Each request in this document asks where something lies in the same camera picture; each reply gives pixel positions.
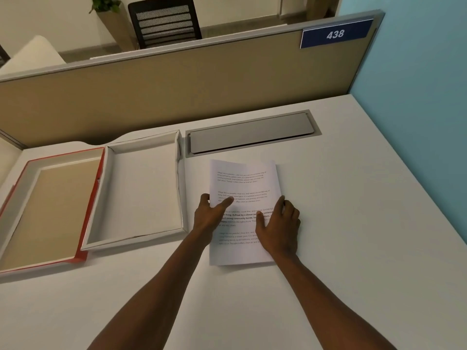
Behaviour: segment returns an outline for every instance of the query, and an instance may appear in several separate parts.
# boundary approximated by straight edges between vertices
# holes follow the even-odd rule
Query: desk surface
[[[463,349],[467,246],[351,95],[135,131],[117,141],[305,109],[321,136],[186,159],[190,227],[199,196],[209,190],[210,159],[273,159],[282,192],[301,211],[303,263],[396,347]],[[0,201],[27,160],[86,147],[25,150]],[[0,348],[85,349],[180,241],[158,243],[94,254],[66,271],[0,279]],[[209,266],[206,249],[168,339],[171,349],[320,346],[275,265]]]

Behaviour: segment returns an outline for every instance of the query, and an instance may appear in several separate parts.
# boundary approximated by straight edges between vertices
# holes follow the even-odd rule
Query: forearm
[[[324,350],[395,350],[376,329],[339,300],[297,256],[277,256],[275,261]]]
[[[114,316],[89,350],[162,349],[206,243],[192,231],[162,269]]]

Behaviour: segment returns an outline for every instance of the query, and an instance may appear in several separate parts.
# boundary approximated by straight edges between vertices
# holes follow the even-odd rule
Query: number sign
[[[365,38],[370,30],[372,22],[372,19],[366,19],[336,26],[303,29],[300,49]]]

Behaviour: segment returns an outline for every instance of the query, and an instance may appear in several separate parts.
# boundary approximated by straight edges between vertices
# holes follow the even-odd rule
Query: paper sheet
[[[276,164],[241,164],[212,159],[211,207],[229,196],[235,198],[209,245],[211,265],[250,264],[272,261],[256,236],[256,212],[262,211],[265,223],[281,196]]]

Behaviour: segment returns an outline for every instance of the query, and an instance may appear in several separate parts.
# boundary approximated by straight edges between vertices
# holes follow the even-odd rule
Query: plant pot
[[[126,9],[123,3],[120,4],[120,12],[97,12],[97,15],[122,51],[137,49],[138,42],[136,40],[135,31],[126,15]]]

